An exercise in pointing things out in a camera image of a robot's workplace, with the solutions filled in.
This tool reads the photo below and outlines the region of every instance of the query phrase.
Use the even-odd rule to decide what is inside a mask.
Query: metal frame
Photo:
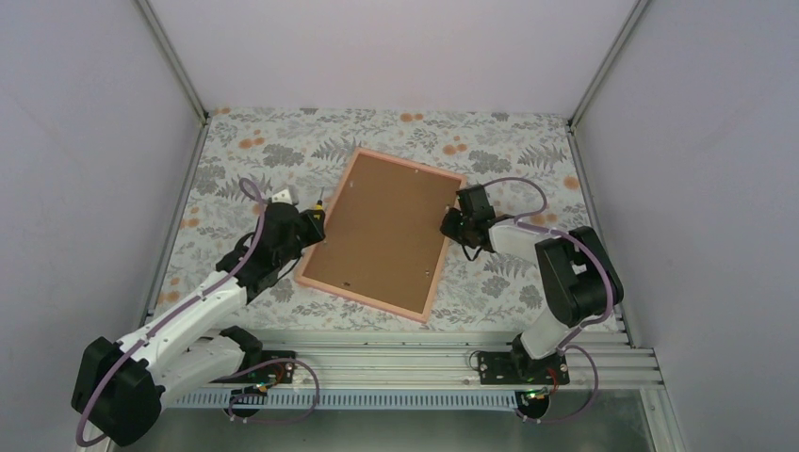
[[[183,176],[180,195],[178,196],[174,211],[172,212],[167,238],[164,241],[164,246],[161,247],[161,254],[158,256],[155,265],[155,274],[153,275],[153,280],[147,292],[146,305],[141,313],[141,317],[137,319],[136,324],[133,326],[134,330],[144,325],[147,321],[147,317],[153,315],[155,312],[155,304],[158,302],[158,294],[161,292],[161,285],[163,285],[164,278],[166,278],[167,275],[167,267],[170,264],[172,248],[174,248],[174,243],[177,239],[177,233],[180,229],[180,220],[183,217],[183,211],[186,209],[188,194],[191,192],[191,185],[194,183],[194,175],[197,173],[200,156],[205,146],[205,139],[208,137],[209,127],[210,123],[207,123],[200,129],[200,134],[197,136],[197,141],[194,143],[194,149],[191,151],[191,158],[189,159],[187,171]]]
[[[591,101],[599,91],[599,87],[602,86],[602,83],[604,83],[605,79],[608,77],[608,73],[613,67],[613,64],[616,62],[619,54],[621,54],[624,46],[627,45],[629,37],[641,22],[646,9],[651,3],[652,0],[638,0],[635,5],[633,5],[632,10],[629,12],[629,15],[622,25],[621,30],[619,30],[618,35],[616,35],[616,39],[613,41],[611,49],[608,51],[608,54],[605,55],[605,58],[602,60],[602,64],[599,65],[599,69],[594,74],[594,78],[591,79],[591,83],[588,84],[588,88],[585,90],[585,93],[583,93],[582,98],[579,100],[577,109],[569,120],[569,124],[572,128],[577,127],[579,122],[582,121],[582,117],[585,116],[585,112],[588,110],[588,107],[591,105]]]
[[[657,452],[685,452],[672,402],[665,388],[641,390],[646,423]]]
[[[171,65],[188,102],[204,126],[198,136],[181,194],[172,216],[170,231],[157,262],[157,271],[150,286],[147,309],[144,310],[141,322],[139,322],[141,325],[146,317],[153,313],[152,308],[155,306],[165,278],[178,225],[188,201],[188,194],[208,134],[209,119],[149,0],[134,0],[134,3],[151,28],[160,51]],[[574,132],[650,3],[651,0],[639,0],[633,7],[567,126],[569,145],[581,182],[580,186],[586,201],[589,219],[600,238],[602,233]],[[679,436],[677,420],[663,386],[654,350],[635,347],[635,344],[640,344],[639,329],[630,316],[624,315],[623,309],[616,310],[616,320],[622,328],[621,332],[587,331],[578,336],[576,343],[584,346],[595,358],[601,379],[601,389],[638,389],[641,392],[646,420],[656,450],[659,452],[683,451],[684,445]],[[489,397],[494,395],[502,398],[513,390],[541,387],[540,385],[481,386],[477,372],[470,368],[470,363],[467,362],[469,355],[474,350],[506,350],[516,335],[515,331],[457,333],[252,331],[252,333],[264,342],[265,348],[296,351],[304,362],[317,370],[324,385],[324,394],[329,397],[336,395],[435,397],[436,395],[464,394]],[[571,383],[561,389],[585,390],[591,388],[593,373],[587,360],[580,354],[572,353],[567,354],[567,360],[570,367]],[[209,385],[208,388],[201,389],[193,395],[187,395],[181,400],[180,406],[183,408],[192,406],[208,408],[200,406],[209,402],[208,397],[213,394],[222,395],[229,391],[229,388],[238,386],[240,385]],[[296,395],[291,399],[293,400],[291,403],[296,403],[297,400],[305,400],[302,398],[303,395],[310,394],[312,388],[313,382],[309,375],[304,370],[298,369],[291,385],[285,385],[282,390],[276,388],[272,391],[278,396],[280,394]],[[359,406],[359,404],[360,402],[352,404],[350,409],[374,408],[367,406],[368,404],[364,406]],[[280,406],[271,405],[270,407],[280,408]],[[99,434],[99,431],[90,425],[86,434],[93,437]],[[78,448],[78,450],[91,451],[111,449],[113,449],[113,443],[109,440],[90,449]]]
[[[174,48],[167,37],[167,33],[164,31],[164,27],[161,25],[161,21],[158,20],[158,16],[155,14],[155,10],[150,4],[150,0],[133,0],[133,3],[136,4],[137,8],[139,9],[144,22],[146,22],[150,27],[150,31],[153,33],[153,38],[158,46],[158,50],[170,65],[172,72],[175,74],[175,77],[180,84],[180,88],[183,90],[188,103],[194,110],[194,114],[197,115],[197,119],[202,125],[206,125],[208,123],[208,112],[205,107],[203,107],[203,103],[200,101],[200,96],[197,94],[197,90],[194,89],[194,86],[191,84],[191,80],[188,78],[186,69],[184,69],[183,64],[180,62],[180,58],[177,56],[177,53],[175,53]]]

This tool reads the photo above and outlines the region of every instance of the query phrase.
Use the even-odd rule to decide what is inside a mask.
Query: cork board
[[[356,148],[297,283],[426,322],[449,244],[439,227],[465,179]]]

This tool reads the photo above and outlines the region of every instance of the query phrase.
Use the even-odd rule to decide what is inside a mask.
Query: robotic arm
[[[457,195],[461,210],[447,211],[442,234],[464,247],[464,252],[466,247],[477,248],[538,262],[546,309],[512,342],[510,360],[518,380],[532,381],[542,371],[557,369],[563,363],[566,344],[585,326],[608,318],[612,306],[624,297],[624,288],[599,237],[587,226],[567,234],[510,215],[497,217],[482,185],[468,186]],[[531,247],[530,242],[539,240],[539,234],[557,238]],[[595,315],[599,318],[588,319]]]
[[[248,193],[245,183],[254,187],[242,180],[245,194],[263,203],[260,195]],[[441,225],[445,236],[464,251],[469,247],[507,252],[538,261],[546,310],[515,337],[510,354],[506,353],[517,380],[533,382],[542,371],[553,371],[564,363],[566,344],[584,326],[611,314],[612,306],[624,296],[622,285],[593,229],[580,227],[567,234],[508,215],[497,217],[485,186],[470,186],[457,195],[461,210],[448,210]],[[87,421],[115,443],[131,444],[174,400],[260,363],[260,341],[239,327],[221,331],[208,342],[196,341],[219,320],[276,284],[285,275],[280,274],[282,268],[299,259],[305,247],[324,239],[325,214],[320,203],[302,212],[295,205],[288,190],[269,198],[256,231],[241,237],[194,292],[116,342],[100,337],[86,348],[72,398],[73,408],[82,413],[79,445],[94,445],[105,438],[84,440]],[[558,237],[531,247],[538,234]]]
[[[72,398],[76,411],[90,411],[82,424],[88,418],[115,443],[131,444],[174,400],[258,363],[260,341],[239,327],[195,341],[276,284],[286,264],[324,239],[321,206],[299,212],[295,204],[289,190],[269,198],[256,233],[241,237],[194,292],[115,343],[100,337],[86,348]],[[94,441],[81,436],[78,443]]]

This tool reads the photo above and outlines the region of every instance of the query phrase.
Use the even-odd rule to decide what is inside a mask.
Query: gray wall
[[[72,450],[81,353],[139,318],[199,125],[131,2],[0,9],[0,449]]]
[[[653,2],[579,144],[691,450],[795,450],[799,3]]]
[[[209,107],[563,115],[577,107],[635,4],[635,0],[151,2]]]

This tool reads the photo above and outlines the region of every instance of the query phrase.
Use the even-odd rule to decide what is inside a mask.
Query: floral pattern
[[[251,231],[257,206],[238,189],[247,176],[265,194],[293,187],[300,208],[322,188],[329,202],[357,146],[461,173],[470,184],[527,177],[549,208],[530,221],[563,230],[588,224],[565,123],[549,115],[324,108],[223,108],[212,118],[158,300],[160,314],[201,283]],[[488,188],[498,213],[535,210],[522,184]],[[287,276],[219,327],[362,331],[519,331],[544,309],[536,263],[484,252],[468,262],[450,246],[430,321],[421,324],[296,284]],[[591,327],[616,331],[615,321]]]

